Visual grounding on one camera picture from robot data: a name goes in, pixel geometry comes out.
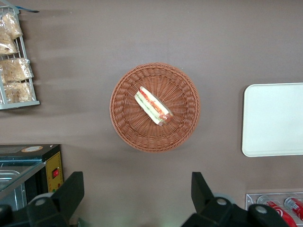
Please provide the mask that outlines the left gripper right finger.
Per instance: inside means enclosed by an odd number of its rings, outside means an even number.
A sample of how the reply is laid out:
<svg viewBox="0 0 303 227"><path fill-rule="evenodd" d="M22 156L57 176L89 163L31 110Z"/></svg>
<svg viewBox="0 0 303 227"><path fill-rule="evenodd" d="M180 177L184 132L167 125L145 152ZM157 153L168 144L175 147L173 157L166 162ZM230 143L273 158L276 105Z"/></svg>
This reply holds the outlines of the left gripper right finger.
<svg viewBox="0 0 303 227"><path fill-rule="evenodd" d="M196 213L201 213L214 198L211 189L200 172L192 173L191 198Z"/></svg>

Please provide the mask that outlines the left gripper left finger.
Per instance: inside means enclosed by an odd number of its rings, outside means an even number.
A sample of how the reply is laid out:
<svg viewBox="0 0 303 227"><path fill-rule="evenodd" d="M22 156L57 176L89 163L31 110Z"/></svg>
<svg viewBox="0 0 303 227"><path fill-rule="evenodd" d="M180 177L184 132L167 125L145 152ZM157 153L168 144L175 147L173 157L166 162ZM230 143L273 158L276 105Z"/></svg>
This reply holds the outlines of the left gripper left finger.
<svg viewBox="0 0 303 227"><path fill-rule="evenodd" d="M52 195L59 213L69 221L84 197L83 172L73 172Z"/></svg>

